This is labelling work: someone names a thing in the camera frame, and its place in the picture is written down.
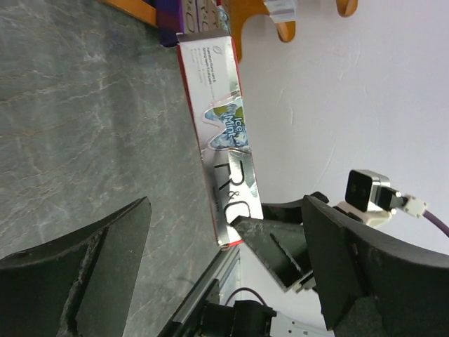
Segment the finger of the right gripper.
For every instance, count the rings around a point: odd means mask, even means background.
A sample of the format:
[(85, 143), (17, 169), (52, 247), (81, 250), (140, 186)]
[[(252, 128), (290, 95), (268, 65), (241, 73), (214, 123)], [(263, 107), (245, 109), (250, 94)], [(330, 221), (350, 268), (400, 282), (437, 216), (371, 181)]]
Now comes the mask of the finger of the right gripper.
[(316, 287), (301, 224), (239, 216), (233, 228), (283, 292)]
[(304, 198), (286, 203), (262, 203), (263, 223), (303, 224)]

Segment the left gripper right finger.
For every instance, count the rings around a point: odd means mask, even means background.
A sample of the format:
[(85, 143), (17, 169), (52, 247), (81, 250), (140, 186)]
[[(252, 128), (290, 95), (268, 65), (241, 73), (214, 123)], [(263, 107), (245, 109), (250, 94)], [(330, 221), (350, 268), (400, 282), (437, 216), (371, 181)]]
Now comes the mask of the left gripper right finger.
[(448, 256), (403, 242), (306, 196), (307, 249), (335, 336), (447, 336)]

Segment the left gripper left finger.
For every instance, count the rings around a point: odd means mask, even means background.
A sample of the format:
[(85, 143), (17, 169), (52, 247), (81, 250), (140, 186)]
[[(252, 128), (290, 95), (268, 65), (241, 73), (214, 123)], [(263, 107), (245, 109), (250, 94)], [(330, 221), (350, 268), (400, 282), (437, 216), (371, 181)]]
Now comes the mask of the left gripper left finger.
[(107, 217), (1, 259), (2, 336), (122, 336), (152, 208)]

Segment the red R&O box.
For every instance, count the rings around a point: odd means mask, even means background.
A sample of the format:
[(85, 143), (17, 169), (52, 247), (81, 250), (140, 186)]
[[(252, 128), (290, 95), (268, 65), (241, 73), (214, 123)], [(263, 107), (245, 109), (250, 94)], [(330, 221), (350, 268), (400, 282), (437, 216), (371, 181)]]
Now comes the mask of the red R&O box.
[(234, 41), (225, 31), (177, 34), (182, 79), (220, 248), (242, 242), (231, 223), (263, 217)]

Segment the silver toothpaste box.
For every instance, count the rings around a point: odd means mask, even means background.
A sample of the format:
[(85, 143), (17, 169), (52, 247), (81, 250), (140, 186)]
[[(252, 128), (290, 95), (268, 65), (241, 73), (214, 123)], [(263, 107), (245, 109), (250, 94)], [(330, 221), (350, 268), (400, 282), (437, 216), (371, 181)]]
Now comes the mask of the silver toothpaste box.
[(274, 23), (295, 22), (297, 20), (296, 0), (264, 0), (269, 17)]

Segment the purple R&O box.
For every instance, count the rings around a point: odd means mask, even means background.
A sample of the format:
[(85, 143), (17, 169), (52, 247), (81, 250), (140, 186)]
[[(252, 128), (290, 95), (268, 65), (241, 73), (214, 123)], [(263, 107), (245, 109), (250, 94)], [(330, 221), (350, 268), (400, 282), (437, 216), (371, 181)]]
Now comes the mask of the purple R&O box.
[(177, 34), (183, 33), (182, 1), (157, 0), (156, 23), (159, 28), (160, 43), (166, 48), (177, 45)]
[(209, 12), (211, 2), (207, 0), (181, 0), (182, 32), (191, 34), (210, 29)]

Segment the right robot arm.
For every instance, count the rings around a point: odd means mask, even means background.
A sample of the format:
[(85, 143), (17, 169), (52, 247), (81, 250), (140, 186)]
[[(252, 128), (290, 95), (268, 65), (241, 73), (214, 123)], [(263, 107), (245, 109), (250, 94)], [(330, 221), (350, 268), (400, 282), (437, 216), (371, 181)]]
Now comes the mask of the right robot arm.
[[(240, 217), (233, 222), (282, 291), (316, 290), (302, 217), (301, 199), (263, 204), (262, 219)], [(202, 336), (322, 336), (323, 332), (276, 311), (262, 299), (233, 305), (206, 301), (197, 331)]]

